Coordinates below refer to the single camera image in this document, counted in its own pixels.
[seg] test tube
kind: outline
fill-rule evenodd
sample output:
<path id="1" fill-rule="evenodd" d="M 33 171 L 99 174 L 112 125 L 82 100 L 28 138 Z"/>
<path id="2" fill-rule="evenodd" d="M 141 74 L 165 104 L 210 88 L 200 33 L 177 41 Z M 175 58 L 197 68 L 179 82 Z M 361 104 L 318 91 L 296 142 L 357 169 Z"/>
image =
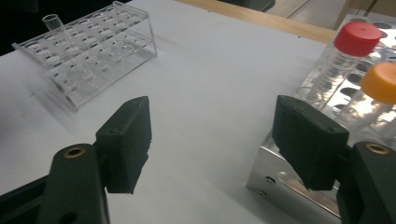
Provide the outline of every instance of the test tube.
<path id="1" fill-rule="evenodd" d="M 62 23 L 61 19 L 59 19 L 59 16 L 56 14 L 49 14 L 45 16 L 43 18 L 43 22 L 51 32 L 59 28 L 64 28 L 64 24 Z"/>
<path id="2" fill-rule="evenodd" d="M 372 124 L 396 105 L 396 64 L 378 63 L 361 80 L 361 89 L 334 119 L 351 135 Z"/>
<path id="3" fill-rule="evenodd" d="M 316 98 L 317 91 L 323 97 L 322 104 L 316 108 L 321 109 L 327 104 L 359 60 L 372 52 L 381 37 L 378 28 L 366 22 L 353 21 L 342 27 L 332 46 L 325 49 L 308 75 L 316 77 L 310 83 L 313 91 L 307 98 Z"/>
<path id="4" fill-rule="evenodd" d="M 300 87 L 297 90 L 296 97 L 307 102 L 315 108 L 323 103 L 322 92 L 315 90 L 312 87 Z"/>
<path id="5" fill-rule="evenodd" d="M 383 113 L 368 127 L 352 133 L 349 138 L 349 143 L 353 145 L 359 141 L 375 140 L 382 145 L 392 147 L 396 150 L 396 110 L 393 107 L 392 111 Z"/>

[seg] test tube rack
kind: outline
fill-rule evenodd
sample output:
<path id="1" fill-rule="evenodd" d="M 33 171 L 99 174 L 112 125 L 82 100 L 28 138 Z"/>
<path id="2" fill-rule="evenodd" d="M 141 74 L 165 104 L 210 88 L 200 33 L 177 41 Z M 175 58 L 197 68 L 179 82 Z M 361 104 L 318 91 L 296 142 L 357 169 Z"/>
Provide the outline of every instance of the test tube rack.
<path id="1" fill-rule="evenodd" d="M 343 24 L 349 21 L 369 22 L 383 32 L 383 38 L 380 39 L 370 55 L 361 59 L 358 66 L 351 71 L 347 80 L 322 109 L 322 112 L 332 119 L 343 105 L 347 105 L 353 92 L 360 88 L 359 82 L 362 76 L 372 65 L 382 62 L 396 63 L 396 22 L 376 21 L 367 17 L 347 15 Z M 315 73 L 308 74 L 302 87 L 312 85 L 316 75 Z M 338 183 L 328 191 L 306 189 L 301 178 L 280 155 L 271 132 L 266 135 L 259 148 L 247 181 L 247 187 L 258 198 L 264 198 L 299 222 L 341 223 L 336 201 Z"/>
<path id="2" fill-rule="evenodd" d="M 38 66 L 40 89 L 74 111 L 157 55 L 149 14 L 120 2 L 13 47 Z"/>

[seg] screw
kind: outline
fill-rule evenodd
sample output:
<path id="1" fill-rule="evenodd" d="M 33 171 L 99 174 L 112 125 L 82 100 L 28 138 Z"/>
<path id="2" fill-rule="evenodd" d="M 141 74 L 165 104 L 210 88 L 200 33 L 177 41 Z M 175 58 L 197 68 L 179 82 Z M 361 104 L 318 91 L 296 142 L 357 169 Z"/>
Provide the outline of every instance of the screw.
<path id="1" fill-rule="evenodd" d="M 267 197 L 267 194 L 264 191 L 259 190 L 259 195 L 262 197 Z"/>
<path id="2" fill-rule="evenodd" d="M 267 183 L 270 184 L 270 185 L 275 185 L 275 184 L 276 184 L 275 180 L 274 180 L 272 177 L 270 177 L 270 176 L 266 176 L 266 177 L 265 177 L 265 180 L 266 180 Z"/>

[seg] brass screw insert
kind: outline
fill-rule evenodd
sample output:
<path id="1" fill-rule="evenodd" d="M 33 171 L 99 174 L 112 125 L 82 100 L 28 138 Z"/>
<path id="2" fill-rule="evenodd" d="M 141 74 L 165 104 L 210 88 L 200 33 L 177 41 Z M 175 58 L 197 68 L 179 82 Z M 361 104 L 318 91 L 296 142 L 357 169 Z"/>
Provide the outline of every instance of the brass screw insert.
<path id="1" fill-rule="evenodd" d="M 81 156 L 84 153 L 85 153 L 85 148 L 83 148 L 83 147 L 72 147 L 72 148 L 67 149 L 67 151 L 64 153 L 64 156 L 67 159 L 73 159 L 75 157 Z"/>
<path id="2" fill-rule="evenodd" d="M 379 144 L 367 143 L 366 148 L 376 154 L 379 154 L 379 155 L 388 155 L 389 154 L 389 149 L 387 149 L 386 147 L 381 146 Z"/>

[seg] black plastic part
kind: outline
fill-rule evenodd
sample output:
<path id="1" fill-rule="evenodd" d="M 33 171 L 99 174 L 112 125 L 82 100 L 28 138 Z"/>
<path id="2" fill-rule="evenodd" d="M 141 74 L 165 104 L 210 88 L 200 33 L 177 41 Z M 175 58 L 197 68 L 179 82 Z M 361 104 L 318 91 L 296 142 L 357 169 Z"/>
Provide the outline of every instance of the black plastic part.
<path id="1" fill-rule="evenodd" d="M 372 143 L 355 144 L 350 156 L 353 175 L 361 193 L 364 211 L 360 223 L 396 223 L 396 152 L 384 148 L 387 154 L 369 150 Z"/>
<path id="2" fill-rule="evenodd" d="M 134 193 L 151 142 L 149 98 L 123 104 L 99 129 L 94 143 L 103 165 L 107 192 Z"/>
<path id="3" fill-rule="evenodd" d="M 47 177 L 0 196 L 0 223 L 34 224 L 42 204 Z"/>
<path id="4" fill-rule="evenodd" d="M 361 196 L 345 190 L 341 185 L 337 191 L 337 204 L 343 224 L 358 224 L 364 210 Z"/>
<path id="5" fill-rule="evenodd" d="M 268 11 L 275 4 L 276 0 L 250 1 L 250 0 L 220 0 L 221 2 L 233 4 L 240 7 L 247 7 L 262 12 Z"/>
<path id="6" fill-rule="evenodd" d="M 346 151 L 343 155 L 338 157 L 335 167 L 335 178 L 343 187 L 343 192 L 351 194 L 353 197 L 360 197 L 358 183 L 356 183 L 355 176 L 352 173 L 351 164 L 349 161 L 352 148 L 346 146 Z"/>
<path id="7" fill-rule="evenodd" d="M 39 224 L 109 223 L 96 150 L 88 144 L 66 147 L 50 168 Z"/>
<path id="8" fill-rule="evenodd" d="M 273 138 L 307 189 L 330 190 L 348 131 L 304 101 L 279 95 Z"/>

